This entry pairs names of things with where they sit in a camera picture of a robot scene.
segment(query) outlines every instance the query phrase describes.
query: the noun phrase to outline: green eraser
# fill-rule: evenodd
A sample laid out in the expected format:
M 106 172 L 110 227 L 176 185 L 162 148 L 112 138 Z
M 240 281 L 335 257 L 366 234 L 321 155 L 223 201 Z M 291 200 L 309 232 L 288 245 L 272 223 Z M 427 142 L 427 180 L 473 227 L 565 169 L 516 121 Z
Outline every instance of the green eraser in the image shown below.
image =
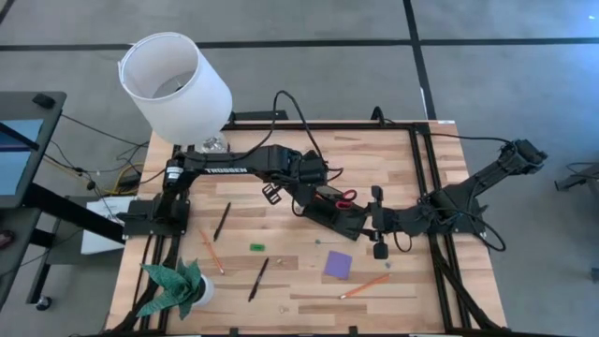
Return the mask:
M 264 244 L 259 243 L 251 243 L 250 250 L 252 252 L 264 252 Z

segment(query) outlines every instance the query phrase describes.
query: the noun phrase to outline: wooden table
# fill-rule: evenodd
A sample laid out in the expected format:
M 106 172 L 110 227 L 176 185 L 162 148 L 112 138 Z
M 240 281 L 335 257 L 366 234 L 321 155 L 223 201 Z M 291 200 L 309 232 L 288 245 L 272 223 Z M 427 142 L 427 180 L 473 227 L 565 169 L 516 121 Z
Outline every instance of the wooden table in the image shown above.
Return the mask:
M 226 137 L 235 152 L 243 152 L 258 143 L 266 132 L 227 131 Z M 457 128 L 454 124 L 431 122 L 431 132 L 457 134 Z M 406 208 L 416 202 L 419 197 L 416 170 L 406 131 L 313 133 L 330 166 L 345 168 L 341 178 L 331 185 L 340 190 L 356 189 L 356 203 L 366 205 L 372 200 L 372 184 L 384 188 L 386 207 Z M 423 141 L 419 141 L 432 190 Z M 304 131 L 277 130 L 267 144 L 274 143 L 302 152 L 312 149 Z M 433 143 L 442 183 L 459 183 L 467 178 L 460 141 L 433 137 Z M 153 135 L 142 180 L 163 169 L 171 152 L 171 144 Z M 161 191 L 161 184 L 162 178 L 146 183 L 139 195 L 152 198 Z M 190 194 L 192 214 L 179 256 L 185 262 L 197 258 L 201 271 L 213 279 L 216 293 L 207 306 L 194 309 L 184 321 L 179 319 L 178 309 L 172 309 L 168 333 L 228 333 L 231 327 L 239 328 L 240 333 L 347 333 L 352 325 L 358 326 L 360 333 L 443 331 L 426 236 L 414 238 L 409 253 L 401 253 L 390 244 L 389 259 L 375 260 L 373 244 L 368 238 L 362 236 L 352 242 L 308 219 L 294 216 L 290 210 L 291 198 L 285 192 L 281 194 L 283 200 L 271 206 L 261 194 L 263 185 L 252 175 L 203 176 L 194 182 Z M 232 206 L 228 218 L 218 241 L 213 243 L 226 271 L 220 275 L 198 230 L 202 228 L 212 237 L 229 201 Z M 408 238 L 403 234 L 399 237 L 400 244 L 406 246 Z M 489 317 L 504 325 L 487 249 L 471 235 L 455 235 L 454 239 L 464 285 Z M 143 237 L 127 241 L 107 328 L 121 322 L 131 309 L 145 242 Z M 263 243 L 266 251 L 251 252 L 250 243 Z M 331 250 L 353 257 L 349 280 L 323 273 Z M 266 256 L 270 257 L 270 264 L 256 298 L 248 302 Z M 345 291 L 387 272 L 391 273 L 387 284 L 338 300 Z M 144 278 L 141 283 L 142 290 L 146 281 Z M 458 327 L 455 295 L 451 286 L 447 285 L 447 289 L 454 325 Z M 150 327 L 157 324 L 156 316 Z

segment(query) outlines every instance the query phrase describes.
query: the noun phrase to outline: black desk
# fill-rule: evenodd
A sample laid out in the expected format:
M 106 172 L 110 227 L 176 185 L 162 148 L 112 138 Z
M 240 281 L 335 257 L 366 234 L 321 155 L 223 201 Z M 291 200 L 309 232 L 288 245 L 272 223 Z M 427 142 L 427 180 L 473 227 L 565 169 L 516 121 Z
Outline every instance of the black desk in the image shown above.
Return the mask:
M 34 103 L 32 100 L 37 94 L 53 98 L 55 101 L 53 107 L 45 109 Z M 42 212 L 66 220 L 68 223 L 77 224 L 79 228 L 87 229 L 105 238 L 124 242 L 121 226 L 88 211 L 84 203 L 62 198 L 33 183 L 39 164 L 58 124 L 65 100 L 66 94 L 58 92 L 0 92 L 0 121 L 43 120 L 37 139 L 35 139 L 39 149 L 31 152 L 22 171 L 16 192 L 14 195 L 0 196 L 0 229 L 9 229 L 15 233 L 15 241 L 7 248 L 0 250 L 0 309 L 7 299 L 28 244 L 32 243 L 52 249 L 54 244 L 60 243 L 63 239 L 57 235 L 58 227 L 55 227 L 53 233 L 36 228 L 37 220 Z M 47 263 L 45 256 L 27 302 L 36 303 L 39 300 L 41 288 L 49 269 L 50 264 Z

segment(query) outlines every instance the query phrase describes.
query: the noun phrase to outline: orange pencil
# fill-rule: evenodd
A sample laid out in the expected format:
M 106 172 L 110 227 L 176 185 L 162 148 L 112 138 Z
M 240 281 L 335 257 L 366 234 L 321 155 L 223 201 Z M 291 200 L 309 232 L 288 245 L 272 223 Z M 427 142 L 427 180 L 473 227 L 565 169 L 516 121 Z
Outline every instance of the orange pencil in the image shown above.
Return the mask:
M 381 276 L 381 277 L 377 277 L 377 278 L 375 278 L 374 280 L 372 280 L 372 281 L 370 281 L 369 283 L 367 283 L 366 285 L 359 286 L 359 287 L 357 287 L 357 288 L 356 288 L 356 289 L 354 289 L 354 290 L 350 290 L 350 291 L 348 291 L 348 292 L 344 293 L 342 296 L 340 296 L 340 297 L 339 297 L 339 299 L 340 299 L 340 300 L 343 300 L 343 299 L 346 299 L 346 298 L 348 298 L 348 297 L 350 297 L 350 296 L 354 296 L 354 295 L 356 295 L 358 292 L 360 292 L 360 291 L 362 291 L 362 290 L 364 290 L 364 289 L 366 289 L 366 288 L 369 288 L 369 287 L 371 287 L 371 286 L 374 286 L 374 285 L 376 285 L 376 284 L 379 284 L 379 283 L 382 283 L 382 282 L 385 282 L 385 281 L 387 281 L 387 280 L 389 279 L 389 277 L 390 277 L 390 276 L 391 276 L 391 274 L 387 274 L 387 275 L 383 275 L 383 276 Z
M 199 230 L 199 233 L 202 235 L 202 238 L 204 238 L 204 244 L 206 245 L 206 247 L 208 247 L 208 251 L 210 252 L 210 255 L 212 255 L 212 259 L 214 260 L 216 267 L 218 267 L 218 269 L 221 271 L 221 273 L 223 275 L 225 275 L 225 271 L 223 270 L 223 265 L 221 264 L 221 261 L 218 260 L 218 257 L 216 257 L 216 253 L 214 253 L 214 250 L 212 249 L 212 245 L 210 244 L 210 241 L 208 241 L 208 236 L 201 229 L 198 229 L 198 230 Z

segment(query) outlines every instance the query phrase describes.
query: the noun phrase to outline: white lamp shade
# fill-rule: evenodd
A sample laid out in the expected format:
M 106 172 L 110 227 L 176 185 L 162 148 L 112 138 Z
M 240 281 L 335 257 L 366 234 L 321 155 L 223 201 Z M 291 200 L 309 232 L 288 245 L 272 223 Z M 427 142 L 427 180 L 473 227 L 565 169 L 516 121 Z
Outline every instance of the white lamp shade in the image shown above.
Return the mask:
M 177 33 L 136 43 L 119 63 L 119 79 L 156 134 L 173 144 L 201 144 L 218 135 L 233 106 L 231 92 L 196 44 Z M 174 86 L 160 95 L 166 83 Z

